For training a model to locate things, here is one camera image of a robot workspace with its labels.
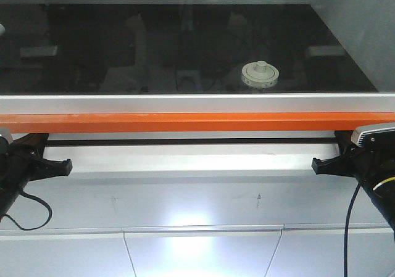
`white knob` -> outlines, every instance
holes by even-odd
[[[0,36],[2,36],[4,32],[6,32],[6,29],[0,24]]]
[[[258,61],[254,69],[256,72],[266,72],[267,63],[265,61]]]
[[[278,76],[277,68],[265,61],[248,63],[241,70],[243,83],[256,89],[265,89],[276,85]]]

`black device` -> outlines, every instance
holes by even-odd
[[[395,123],[335,131],[340,155],[314,158],[316,174],[355,177],[395,231]]]
[[[68,176],[72,170],[70,159],[58,162],[43,158],[47,140],[48,134],[28,134],[13,141],[8,130],[0,128],[0,221],[3,217],[8,217],[23,230],[37,229],[50,221],[50,206],[44,200],[23,191],[30,181]],[[19,195],[35,200],[48,209],[48,219],[43,225],[22,228],[7,214]]]

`cabinet door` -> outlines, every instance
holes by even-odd
[[[139,277],[264,276],[279,231],[127,234]]]
[[[343,276],[343,230],[284,231],[267,277]],[[395,269],[391,229],[351,229],[349,276],[387,277]]]
[[[122,234],[0,237],[1,277],[131,277]]]

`orange rail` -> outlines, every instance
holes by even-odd
[[[13,133],[353,130],[395,122],[394,112],[0,115]]]

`cable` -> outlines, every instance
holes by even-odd
[[[351,197],[350,205],[347,210],[346,225],[344,227],[344,277],[348,276],[348,229],[350,225],[351,210],[354,206],[354,202],[356,201],[359,189],[362,186],[361,181],[358,182],[358,185],[355,188],[355,191]]]
[[[49,206],[49,204],[48,204],[47,202],[45,202],[44,200],[42,200],[42,199],[39,198],[39,197],[36,197],[36,196],[31,195],[31,194],[25,193],[25,192],[22,190],[22,188],[19,189],[19,194],[20,194],[22,197],[25,197],[25,198],[27,198],[27,199],[36,201],[36,202],[40,203],[41,205],[43,205],[45,208],[47,208],[47,210],[48,210],[48,217],[47,217],[47,220],[46,220],[41,226],[37,226],[36,228],[24,228],[24,227],[20,226],[20,225],[17,223],[17,221],[14,220],[14,219],[13,219],[10,215],[8,215],[8,214],[2,214],[2,215],[0,216],[0,218],[1,218],[1,217],[7,217],[7,218],[9,218],[9,219],[15,224],[15,226],[17,226],[17,227],[18,227],[19,229],[21,229],[22,231],[33,231],[33,230],[35,230],[35,229],[40,229],[40,228],[42,228],[43,226],[45,226],[47,223],[49,223],[49,221],[50,221],[51,218],[52,218],[52,208],[51,208],[51,206]]]

